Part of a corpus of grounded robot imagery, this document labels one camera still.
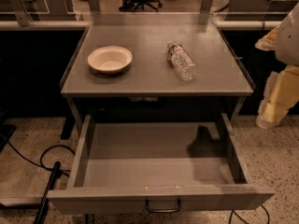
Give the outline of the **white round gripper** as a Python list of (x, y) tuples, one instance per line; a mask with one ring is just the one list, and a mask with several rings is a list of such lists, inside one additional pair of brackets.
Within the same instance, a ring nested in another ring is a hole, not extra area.
[(256, 124), (271, 129), (299, 102), (299, 3), (278, 26), (259, 39), (255, 48), (276, 50), (279, 61), (287, 64), (280, 73), (272, 72), (266, 80)]

